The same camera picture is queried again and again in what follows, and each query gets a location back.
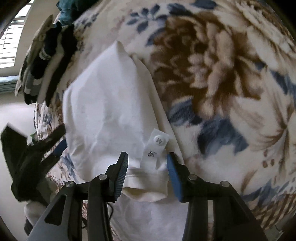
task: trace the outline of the teal garment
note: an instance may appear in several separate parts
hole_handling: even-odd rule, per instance
[[[57,7],[61,12],[62,26],[71,25],[79,16],[98,0],[60,0]]]

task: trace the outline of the white wall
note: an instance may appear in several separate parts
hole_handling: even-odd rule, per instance
[[[19,74],[36,30],[49,15],[53,14],[55,17],[59,13],[58,8],[56,7],[57,2],[58,0],[35,0],[20,37],[17,55],[15,57],[15,65],[13,67],[0,69],[0,77]]]
[[[0,132],[9,122],[22,133],[30,136],[34,132],[33,124],[34,105],[26,105],[23,96],[16,98],[14,94],[0,95]],[[24,203],[19,203],[13,196],[10,185],[11,176],[2,153],[0,143],[0,215],[18,241],[25,241]]]

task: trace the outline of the floral bedspread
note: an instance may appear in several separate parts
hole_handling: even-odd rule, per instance
[[[119,40],[150,70],[191,173],[228,180],[265,230],[294,210],[296,47],[263,1],[103,0],[75,37],[50,106],[36,105],[39,139],[63,122],[67,86]],[[82,181],[67,150],[48,176]]]

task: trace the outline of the clothing tag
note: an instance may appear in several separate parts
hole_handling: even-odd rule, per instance
[[[143,156],[141,159],[141,169],[155,170],[157,158],[165,149],[170,136],[160,130],[154,129],[150,138],[145,146]]]

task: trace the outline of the window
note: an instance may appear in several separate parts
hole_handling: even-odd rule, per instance
[[[31,0],[18,12],[2,35],[0,39],[0,68],[12,67],[15,65],[17,46],[33,2],[34,0]]]

